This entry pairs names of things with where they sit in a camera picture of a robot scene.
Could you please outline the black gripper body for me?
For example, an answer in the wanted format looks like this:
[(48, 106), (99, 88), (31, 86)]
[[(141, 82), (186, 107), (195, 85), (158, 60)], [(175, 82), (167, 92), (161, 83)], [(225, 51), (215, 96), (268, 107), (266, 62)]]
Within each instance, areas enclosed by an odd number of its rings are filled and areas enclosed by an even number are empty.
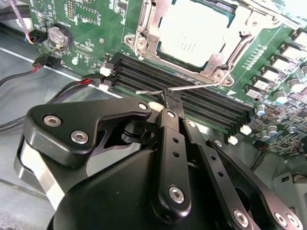
[(218, 200), (180, 129), (157, 126), (157, 143), (81, 179), (61, 200), (56, 230), (220, 230)]

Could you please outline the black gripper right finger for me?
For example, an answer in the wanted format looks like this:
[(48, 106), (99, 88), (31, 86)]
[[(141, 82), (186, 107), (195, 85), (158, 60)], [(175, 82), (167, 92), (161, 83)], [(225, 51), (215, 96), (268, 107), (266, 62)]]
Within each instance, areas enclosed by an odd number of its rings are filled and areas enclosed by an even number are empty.
[(216, 138), (205, 140), (199, 128), (184, 118), (179, 94), (173, 94), (171, 107), (180, 118), (199, 168), (209, 176), (220, 208), (216, 214), (220, 229), (303, 229), (296, 214), (235, 153)]

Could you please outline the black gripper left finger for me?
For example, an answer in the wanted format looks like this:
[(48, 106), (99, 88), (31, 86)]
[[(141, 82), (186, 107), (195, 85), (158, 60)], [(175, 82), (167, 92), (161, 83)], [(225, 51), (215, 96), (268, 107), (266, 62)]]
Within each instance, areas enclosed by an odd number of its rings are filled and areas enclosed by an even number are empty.
[(135, 98), (44, 104), (25, 118), (18, 150), (21, 163), (38, 180), (55, 211), (73, 176), (86, 179), (157, 143), (157, 126), (179, 130), (173, 92), (158, 103)]

